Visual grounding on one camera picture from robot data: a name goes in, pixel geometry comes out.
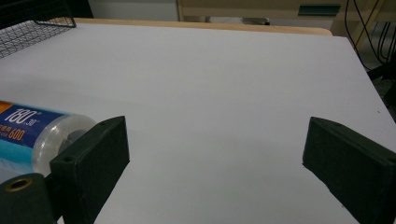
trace label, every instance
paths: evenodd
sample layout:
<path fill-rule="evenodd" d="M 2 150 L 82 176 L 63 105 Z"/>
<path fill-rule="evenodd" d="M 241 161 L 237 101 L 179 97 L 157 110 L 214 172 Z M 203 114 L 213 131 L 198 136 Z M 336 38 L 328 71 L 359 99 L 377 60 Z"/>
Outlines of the label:
<path fill-rule="evenodd" d="M 0 101 L 0 168 L 32 173 L 37 137 L 64 113 Z"/>

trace cable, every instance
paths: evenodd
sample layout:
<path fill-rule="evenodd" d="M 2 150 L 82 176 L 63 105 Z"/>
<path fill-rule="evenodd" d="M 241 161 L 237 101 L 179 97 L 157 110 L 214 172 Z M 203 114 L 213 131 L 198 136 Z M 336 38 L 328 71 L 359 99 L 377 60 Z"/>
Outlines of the cable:
<path fill-rule="evenodd" d="M 344 14 L 344 25 L 346 27 L 346 33 L 347 33 L 347 35 L 349 37 L 350 42 L 352 43 L 353 49 L 355 50 L 356 54 L 358 55 L 359 61 L 361 61 L 361 64 L 363 65 L 363 67 L 366 70 L 372 70 L 371 68 L 367 67 L 364 64 L 363 60 L 361 59 L 361 55 L 359 54 L 358 47 L 356 46 L 355 41 L 353 41 L 352 35 L 350 34 L 349 28 L 347 27 L 347 9 L 348 9 L 348 7 L 349 7 L 349 0 L 346 0 L 346 12 Z"/>
<path fill-rule="evenodd" d="M 384 56 L 382 49 L 384 48 L 385 39 L 388 35 L 389 26 L 390 26 L 390 22 L 385 22 L 384 28 L 382 29 L 382 32 L 381 32 L 381 36 L 379 37 L 379 40 L 378 40 L 377 53 L 378 53 L 379 57 L 384 60 L 386 60 L 386 57 Z"/>
<path fill-rule="evenodd" d="M 354 3 L 354 5 L 355 5 L 356 10 L 358 11 L 358 15 L 359 15 L 359 18 L 361 19 L 361 23 L 362 23 L 362 25 L 363 25 L 363 30 L 364 30 L 364 32 L 365 32 L 366 35 L 367 35 L 367 39 L 369 40 L 370 47 L 371 47 L 371 49 L 373 50 L 373 53 L 375 54 L 375 57 L 376 57 L 379 61 L 381 61 L 381 60 L 379 59 L 378 55 L 375 53 L 375 49 L 374 49 L 374 46 L 373 46 L 372 39 L 371 39 L 371 37 L 370 37 L 370 35 L 369 35 L 369 32 L 367 31 L 367 22 L 364 22 L 363 17 L 361 16 L 361 11 L 359 10 L 358 4 L 356 3 L 356 0 L 353 0 L 353 3 Z"/>
<path fill-rule="evenodd" d="M 390 41 L 390 46 L 389 46 L 388 56 L 387 56 L 387 62 L 390 61 L 390 56 L 391 56 L 390 53 L 395 49 L 395 36 L 396 36 L 396 27 L 395 27 L 395 31 L 393 32 L 392 40 Z"/>

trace plastic wrap roll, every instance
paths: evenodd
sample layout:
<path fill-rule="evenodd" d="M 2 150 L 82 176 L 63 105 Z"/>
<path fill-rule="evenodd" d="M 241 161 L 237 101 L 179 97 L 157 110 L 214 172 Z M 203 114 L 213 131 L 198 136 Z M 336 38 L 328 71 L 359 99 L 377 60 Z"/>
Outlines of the plastic wrap roll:
<path fill-rule="evenodd" d="M 50 161 L 95 125 L 84 115 L 0 101 L 0 168 L 50 173 Z"/>

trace white tabletop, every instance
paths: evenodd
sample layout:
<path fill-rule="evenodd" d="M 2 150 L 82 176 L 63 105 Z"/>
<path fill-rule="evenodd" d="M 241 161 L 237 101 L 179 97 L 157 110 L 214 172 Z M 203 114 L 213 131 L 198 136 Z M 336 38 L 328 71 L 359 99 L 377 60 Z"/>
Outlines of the white tabletop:
<path fill-rule="evenodd" d="M 342 37 L 79 24 L 0 60 L 0 96 L 126 116 L 131 163 L 95 223 L 357 223 L 302 166 L 309 118 L 396 148 Z"/>

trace wire mesh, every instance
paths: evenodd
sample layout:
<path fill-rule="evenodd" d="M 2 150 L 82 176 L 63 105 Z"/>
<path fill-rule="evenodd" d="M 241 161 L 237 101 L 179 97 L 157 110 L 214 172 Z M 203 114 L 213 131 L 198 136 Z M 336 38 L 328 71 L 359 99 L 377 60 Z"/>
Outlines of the wire mesh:
<path fill-rule="evenodd" d="M 0 6 L 0 59 L 74 27 L 64 0 L 24 0 Z"/>

